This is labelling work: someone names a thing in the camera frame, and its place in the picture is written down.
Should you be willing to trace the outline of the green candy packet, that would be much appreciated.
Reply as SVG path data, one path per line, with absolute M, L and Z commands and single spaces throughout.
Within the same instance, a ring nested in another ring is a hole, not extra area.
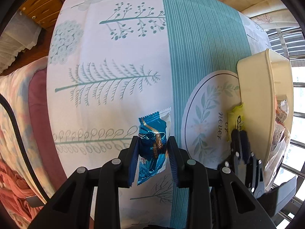
M 239 106 L 234 107 L 231 111 L 227 112 L 227 129 L 228 142 L 232 140 L 231 133 L 234 129 L 238 131 L 242 131 L 245 129 L 243 103 Z

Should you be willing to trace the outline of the white red-edged snack packet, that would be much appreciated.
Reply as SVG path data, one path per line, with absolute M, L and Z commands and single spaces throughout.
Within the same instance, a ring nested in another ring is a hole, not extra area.
M 275 121 L 284 126 L 284 123 L 289 115 L 289 105 L 286 95 L 276 97 Z

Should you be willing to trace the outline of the blue foil candy packet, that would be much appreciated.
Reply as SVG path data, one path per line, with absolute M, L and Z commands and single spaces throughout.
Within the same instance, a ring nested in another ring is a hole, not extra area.
M 171 130 L 171 108 L 139 118 L 139 175 L 141 185 L 166 168 L 166 144 Z

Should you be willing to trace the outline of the pink cloth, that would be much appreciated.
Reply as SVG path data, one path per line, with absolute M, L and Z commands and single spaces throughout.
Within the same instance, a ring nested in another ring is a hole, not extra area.
M 26 198 L 36 196 L 27 182 L 1 161 L 1 202 L 5 208 L 14 214 L 31 222 L 40 212 L 40 207 L 31 207 Z

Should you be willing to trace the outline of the floral ceramic plate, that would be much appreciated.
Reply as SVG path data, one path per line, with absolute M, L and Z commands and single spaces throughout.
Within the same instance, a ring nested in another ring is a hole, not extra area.
M 216 169 L 230 155 L 227 112 L 241 104 L 238 76 L 215 71 L 192 91 L 181 124 L 181 147 L 192 159 Z

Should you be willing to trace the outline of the white plastic storage bin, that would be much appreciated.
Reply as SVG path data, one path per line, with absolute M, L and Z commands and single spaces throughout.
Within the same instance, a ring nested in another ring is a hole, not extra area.
M 245 130 L 251 149 L 266 165 L 275 129 L 276 97 L 286 95 L 289 115 L 284 126 L 291 131 L 294 115 L 290 61 L 277 52 L 263 52 L 239 60 L 237 74 L 243 103 Z

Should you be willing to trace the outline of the pastel fleece blanket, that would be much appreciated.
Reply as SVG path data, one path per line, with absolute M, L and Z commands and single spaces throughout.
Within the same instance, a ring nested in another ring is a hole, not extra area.
M 47 109 L 47 57 L 1 77 L 1 95 L 10 105 L 22 146 L 19 146 L 12 121 L 1 107 L 1 161 L 16 171 L 42 203 L 47 202 L 67 176 L 55 147 Z M 19 228 L 31 222 L 9 211 L 5 214 Z

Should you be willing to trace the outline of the blue white patterned tablecloth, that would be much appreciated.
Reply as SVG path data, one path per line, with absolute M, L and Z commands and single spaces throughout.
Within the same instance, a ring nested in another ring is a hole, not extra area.
M 270 47 L 267 34 L 217 0 L 65 0 L 50 44 L 47 105 L 67 176 L 116 158 L 139 118 L 182 117 L 197 84 Z

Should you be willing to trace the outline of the white lace covered cabinet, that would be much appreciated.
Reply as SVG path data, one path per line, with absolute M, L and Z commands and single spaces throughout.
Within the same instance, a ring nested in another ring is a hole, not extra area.
M 0 37 L 1 72 L 15 61 L 19 52 L 30 50 L 37 44 L 41 29 L 22 11 L 18 10 L 14 14 Z

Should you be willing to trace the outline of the wooden desk with drawers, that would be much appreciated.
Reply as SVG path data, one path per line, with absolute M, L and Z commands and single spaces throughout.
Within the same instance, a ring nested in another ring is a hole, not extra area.
M 62 0 L 26 0 L 19 10 L 45 30 L 56 24 Z

